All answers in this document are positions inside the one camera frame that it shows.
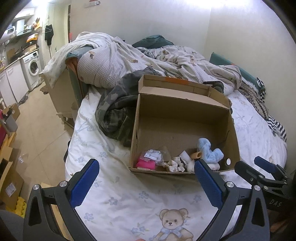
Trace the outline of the person's right hand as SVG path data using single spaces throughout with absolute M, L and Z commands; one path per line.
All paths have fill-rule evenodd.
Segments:
M 288 214 L 284 212 L 268 211 L 270 232 L 276 233 L 287 226 Z

